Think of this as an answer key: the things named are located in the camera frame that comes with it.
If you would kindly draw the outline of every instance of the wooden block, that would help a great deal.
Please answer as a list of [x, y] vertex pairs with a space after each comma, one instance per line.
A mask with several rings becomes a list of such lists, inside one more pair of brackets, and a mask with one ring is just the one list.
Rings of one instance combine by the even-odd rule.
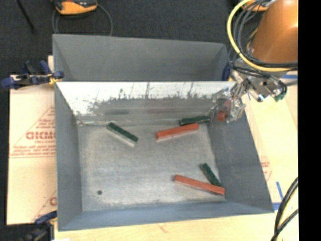
[[156, 133], [155, 137], [157, 140], [163, 140], [167, 138], [173, 138], [189, 132], [193, 132], [199, 129], [198, 123], [188, 124], [173, 129], [163, 130]]
[[212, 184], [208, 184], [202, 181], [198, 181], [196, 179], [191, 179], [188, 177], [184, 177], [182, 175], [175, 175], [174, 177], [174, 181], [179, 182], [183, 185], [187, 185], [190, 187], [194, 187], [197, 189], [201, 189], [204, 191], [209, 191], [212, 193], [216, 193], [216, 194], [220, 194], [220, 195], [224, 195], [225, 194], [225, 188], [224, 187], [219, 187], [219, 186], [215, 186]]

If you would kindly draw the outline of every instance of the black wire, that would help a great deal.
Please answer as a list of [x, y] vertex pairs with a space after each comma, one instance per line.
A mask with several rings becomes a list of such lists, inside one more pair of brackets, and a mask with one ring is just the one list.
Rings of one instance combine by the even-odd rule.
[[276, 214], [276, 218], [275, 218], [275, 224], [274, 224], [274, 232], [277, 231], [279, 223], [280, 223], [280, 219], [284, 213], [284, 209], [287, 205], [287, 203], [289, 202], [290, 198], [292, 197], [292, 194], [294, 193], [294, 191], [296, 190], [296, 188], [298, 188], [299, 182], [298, 182], [298, 177], [296, 177], [296, 179], [292, 182], [292, 184], [290, 185], [288, 191], [286, 192], [284, 198], [281, 201], [281, 204], [279, 206], [279, 209], [277, 211]]
[[276, 232], [271, 238], [271, 241], [275, 241], [276, 238], [279, 236], [281, 231], [286, 227], [286, 225], [299, 213], [299, 209], [296, 209], [288, 218], [284, 220], [284, 222], [278, 227]]

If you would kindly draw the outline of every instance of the yellow cable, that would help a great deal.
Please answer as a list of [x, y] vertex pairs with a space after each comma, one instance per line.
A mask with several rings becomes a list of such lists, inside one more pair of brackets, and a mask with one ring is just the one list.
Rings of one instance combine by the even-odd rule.
[[241, 59], [248, 64], [249, 66], [253, 67], [256, 70], [261, 70], [261, 71], [270, 71], [270, 72], [279, 72], [279, 71], [288, 71], [288, 68], [266, 68], [266, 67], [262, 67], [259, 65], [254, 64], [253, 62], [249, 61], [246, 59], [246, 57], [240, 53], [240, 49], [238, 48], [238, 46], [236, 45], [233, 36], [232, 36], [232, 19], [235, 15], [235, 13], [242, 7], [244, 6], [246, 3], [253, 1], [253, 0], [243, 0], [242, 2], [240, 2], [239, 4], [237, 4], [234, 9], [231, 11], [229, 18], [227, 20], [227, 35], [228, 38], [230, 40], [230, 43], [233, 47], [233, 49], [235, 50], [235, 52], [237, 54], [239, 54], [239, 56], [241, 57]]

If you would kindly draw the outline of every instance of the cable bundle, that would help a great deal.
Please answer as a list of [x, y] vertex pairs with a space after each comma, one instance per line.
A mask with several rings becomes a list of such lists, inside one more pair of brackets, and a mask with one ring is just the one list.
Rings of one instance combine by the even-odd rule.
[[[242, 11], [238, 12], [240, 8], [249, 2], [254, 1], [250, 5], [247, 5]], [[284, 72], [289, 70], [297, 70], [297, 62], [291, 63], [266, 63], [253, 57], [251, 54], [251, 42], [257, 31], [257, 27], [244, 35], [244, 26], [251, 19], [253, 19], [257, 11], [254, 9], [257, 6], [266, 6], [272, 0], [243, 0], [240, 2], [230, 13], [227, 22], [227, 33], [231, 43], [232, 49], [229, 52], [229, 64], [231, 68], [257, 77], [271, 77], [270, 72]], [[248, 67], [237, 66], [236, 61], [241, 59]]]

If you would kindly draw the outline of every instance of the blue clamp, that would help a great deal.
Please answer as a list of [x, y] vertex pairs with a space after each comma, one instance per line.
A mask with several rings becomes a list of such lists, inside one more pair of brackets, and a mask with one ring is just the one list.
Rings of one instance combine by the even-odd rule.
[[27, 61], [22, 68], [22, 74], [16, 76], [15, 78], [4, 78], [1, 80], [1, 86], [7, 89], [19, 89], [21, 87], [40, 85], [44, 83], [53, 84], [56, 81], [62, 80], [62, 78], [65, 76], [63, 71], [52, 72], [44, 60], [40, 62], [40, 68], [44, 74], [36, 75], [36, 71], [30, 64], [30, 61]]

